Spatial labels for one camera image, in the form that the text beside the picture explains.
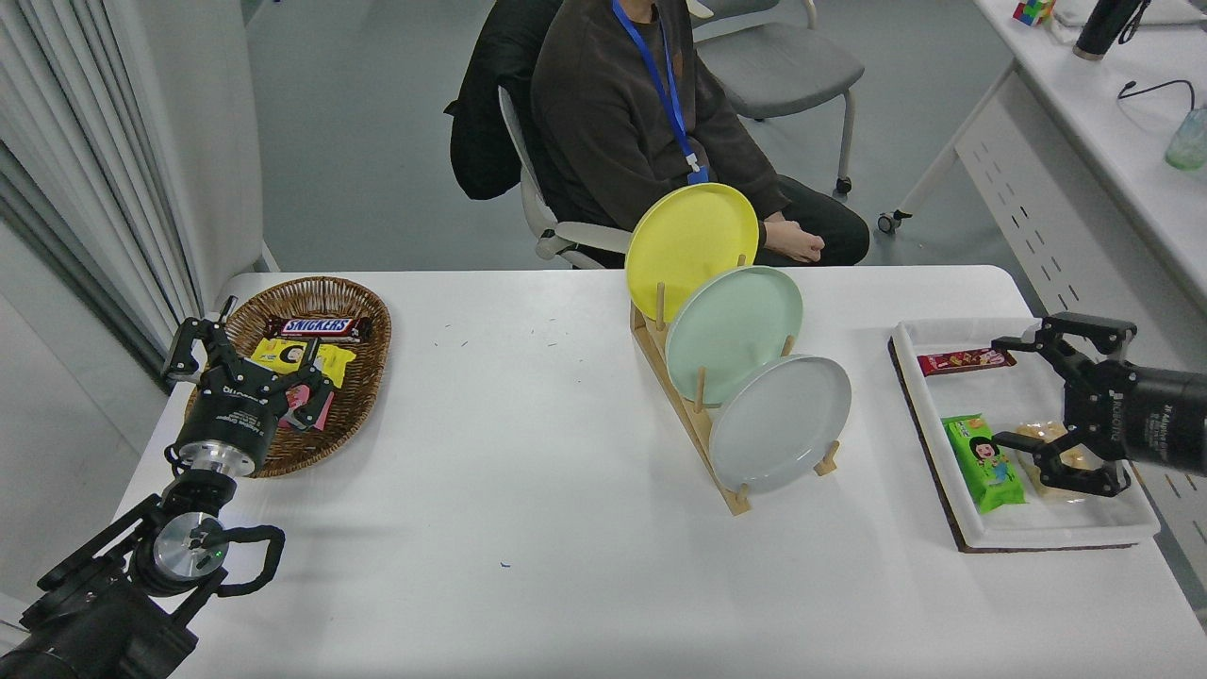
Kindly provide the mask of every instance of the hand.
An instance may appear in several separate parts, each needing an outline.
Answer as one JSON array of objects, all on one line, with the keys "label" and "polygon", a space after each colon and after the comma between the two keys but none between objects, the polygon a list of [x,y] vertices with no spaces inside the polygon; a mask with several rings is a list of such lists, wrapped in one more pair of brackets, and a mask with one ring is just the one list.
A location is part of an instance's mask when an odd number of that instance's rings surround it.
[{"label": "hand", "polygon": [[798,262],[816,262],[822,258],[822,247],[826,241],[821,236],[807,230],[801,230],[800,224],[794,221],[783,219],[779,212],[771,215],[763,222],[766,228],[765,246],[772,252],[779,252]]}]

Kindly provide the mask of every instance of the yellow snack package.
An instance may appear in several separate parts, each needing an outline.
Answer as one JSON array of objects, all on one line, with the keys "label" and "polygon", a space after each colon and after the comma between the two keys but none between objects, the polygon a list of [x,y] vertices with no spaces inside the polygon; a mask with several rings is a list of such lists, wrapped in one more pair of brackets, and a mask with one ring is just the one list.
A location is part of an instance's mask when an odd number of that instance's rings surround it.
[{"label": "yellow snack package", "polygon": [[[296,373],[305,353],[305,343],[297,339],[261,339],[256,351],[249,357],[253,363],[280,375]],[[344,374],[348,364],[356,361],[356,353],[334,345],[319,345],[319,356],[314,365],[322,371],[337,390],[344,387]]]}]

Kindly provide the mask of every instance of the snickers bar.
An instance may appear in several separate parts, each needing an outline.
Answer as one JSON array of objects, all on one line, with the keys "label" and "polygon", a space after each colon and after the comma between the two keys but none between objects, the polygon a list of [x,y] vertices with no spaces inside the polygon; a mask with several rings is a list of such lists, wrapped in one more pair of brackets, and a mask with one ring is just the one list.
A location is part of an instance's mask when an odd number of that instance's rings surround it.
[{"label": "snickers bar", "polygon": [[360,345],[369,341],[373,321],[361,317],[269,317],[264,336],[305,339],[317,336],[326,343]]}]

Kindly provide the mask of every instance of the green snack package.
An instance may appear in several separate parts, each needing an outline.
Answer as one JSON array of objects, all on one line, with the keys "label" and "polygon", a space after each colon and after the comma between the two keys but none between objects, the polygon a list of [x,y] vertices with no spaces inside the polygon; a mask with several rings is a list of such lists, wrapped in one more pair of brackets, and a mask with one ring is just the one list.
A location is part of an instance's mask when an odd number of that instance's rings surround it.
[{"label": "green snack package", "polygon": [[964,475],[964,484],[978,511],[986,514],[1002,505],[1021,505],[1027,502],[1014,466],[993,444],[993,432],[980,414],[945,417],[943,428],[956,451],[960,472]]}]

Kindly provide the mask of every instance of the gray chair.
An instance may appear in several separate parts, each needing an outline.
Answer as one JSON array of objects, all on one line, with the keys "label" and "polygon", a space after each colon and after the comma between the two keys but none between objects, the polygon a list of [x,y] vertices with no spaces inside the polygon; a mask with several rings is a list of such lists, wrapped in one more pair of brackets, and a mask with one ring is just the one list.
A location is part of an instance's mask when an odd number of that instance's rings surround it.
[{"label": "gray chair", "polygon": [[[712,16],[695,16],[693,25],[763,12],[780,0],[700,0]],[[696,52],[721,81],[737,115],[762,121],[806,111],[842,95],[842,150],[834,192],[851,191],[847,163],[855,128],[851,86],[863,76],[863,64],[817,31],[814,0],[803,0],[809,27],[766,22],[696,42]]]},{"label": "gray chair", "polygon": [[520,127],[515,105],[512,103],[511,95],[507,94],[507,89],[502,87],[498,88],[498,109],[503,113],[507,133],[520,157],[520,199],[524,203],[524,218],[527,219],[529,228],[536,235],[536,253],[542,259],[561,256],[578,268],[604,268],[585,252],[578,251],[576,245],[589,245],[612,252],[628,252],[629,240],[632,238],[628,230],[582,221],[558,221],[544,200],[541,186],[536,182],[532,158],[524,140],[524,130]]}]

